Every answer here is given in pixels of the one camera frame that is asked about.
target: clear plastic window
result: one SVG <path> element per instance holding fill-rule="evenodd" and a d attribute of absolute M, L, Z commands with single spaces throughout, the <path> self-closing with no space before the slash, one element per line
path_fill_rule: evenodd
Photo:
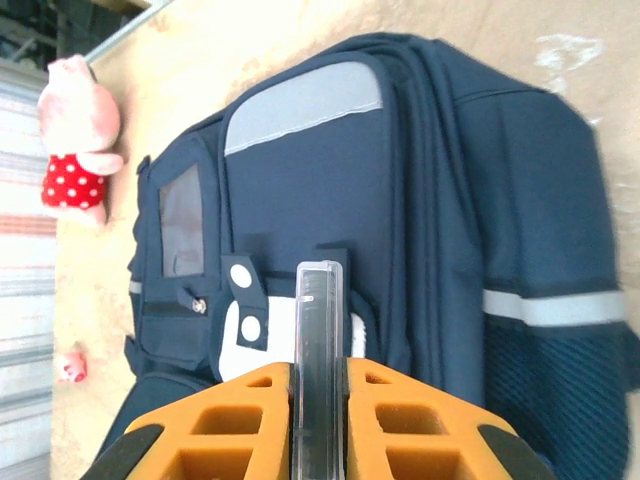
<path fill-rule="evenodd" d="M 160 189 L 160 225 L 163 276 L 203 274 L 202 197 L 197 165 Z"/>

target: gray reflective patch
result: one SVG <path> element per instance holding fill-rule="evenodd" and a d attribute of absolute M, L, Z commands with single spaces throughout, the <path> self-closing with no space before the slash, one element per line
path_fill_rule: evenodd
<path fill-rule="evenodd" d="M 532 327 L 598 325 L 627 317 L 624 294 L 619 291 L 525 299 L 485 290 L 484 311 L 522 320 Z"/>
<path fill-rule="evenodd" d="M 327 65 L 267 88 L 240 105 L 229 121 L 224 153 L 379 108 L 382 95 L 371 68 L 359 62 Z"/>
<path fill-rule="evenodd" d="M 142 283 L 134 282 L 133 280 L 129 282 L 129 292 L 135 293 L 138 295 L 142 293 Z"/>

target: plush pig toy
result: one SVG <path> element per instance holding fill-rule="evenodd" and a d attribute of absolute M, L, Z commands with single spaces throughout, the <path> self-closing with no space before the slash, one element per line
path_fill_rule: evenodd
<path fill-rule="evenodd" d="M 124 163 L 109 152 L 120 133 L 118 106 L 81 55 L 48 68 L 49 83 L 38 101 L 40 133 L 50 155 L 42 203 L 56 218 L 104 225 L 105 176 Z"/>

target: zipper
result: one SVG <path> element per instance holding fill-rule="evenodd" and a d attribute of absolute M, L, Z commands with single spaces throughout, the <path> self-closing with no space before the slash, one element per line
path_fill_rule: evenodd
<path fill-rule="evenodd" d="M 206 298 L 193 299 L 191 308 L 187 308 L 178 302 L 148 302 L 142 307 L 143 315 L 155 315 L 159 317 L 201 317 L 206 313 Z"/>

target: beige table surface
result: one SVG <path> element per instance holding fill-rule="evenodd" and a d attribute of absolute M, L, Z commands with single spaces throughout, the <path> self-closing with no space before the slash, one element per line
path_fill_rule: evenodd
<path fill-rule="evenodd" d="M 90 371 L 81 384 L 55 386 L 52 477 L 79 478 L 133 383 L 122 342 L 132 330 L 126 266 L 134 248 L 136 165 L 247 87 L 357 33 L 386 30 L 446 39 L 493 67 L 559 91 L 592 121 L 617 221 L 621 278 L 631 321 L 640 330 L 638 5 L 637 0 L 176 0 L 95 62 L 99 80 L 122 108 L 119 150 L 128 164 L 111 180 L 105 228 L 63 222 L 58 227 L 56 351 L 84 343 Z M 631 404 L 637 432 L 640 395 Z M 630 478 L 639 479 L 640 469 L 634 472 Z"/>

